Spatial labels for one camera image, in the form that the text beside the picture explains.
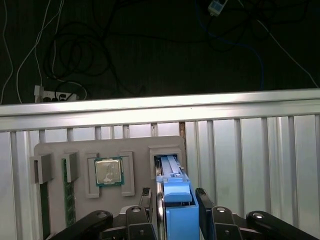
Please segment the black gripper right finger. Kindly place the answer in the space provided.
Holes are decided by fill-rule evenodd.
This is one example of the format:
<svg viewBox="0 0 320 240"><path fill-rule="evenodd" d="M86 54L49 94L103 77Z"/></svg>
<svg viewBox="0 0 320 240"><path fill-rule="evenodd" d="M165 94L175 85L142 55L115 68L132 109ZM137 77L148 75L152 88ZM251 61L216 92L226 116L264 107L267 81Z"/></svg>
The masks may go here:
<svg viewBox="0 0 320 240"><path fill-rule="evenodd" d="M214 205L203 188L195 189L199 226L205 240L314 240L315 237L270 213L254 210L240 217Z"/></svg>

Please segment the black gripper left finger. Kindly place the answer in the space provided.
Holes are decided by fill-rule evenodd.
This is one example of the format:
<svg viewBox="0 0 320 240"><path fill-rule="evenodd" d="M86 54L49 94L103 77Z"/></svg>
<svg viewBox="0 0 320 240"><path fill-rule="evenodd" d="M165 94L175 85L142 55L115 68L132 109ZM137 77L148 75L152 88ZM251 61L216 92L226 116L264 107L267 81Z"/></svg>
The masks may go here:
<svg viewBox="0 0 320 240"><path fill-rule="evenodd" d="M155 240L152 224L152 189L144 187L138 205L126 206L117 216L96 210L61 232L52 240Z"/></svg>

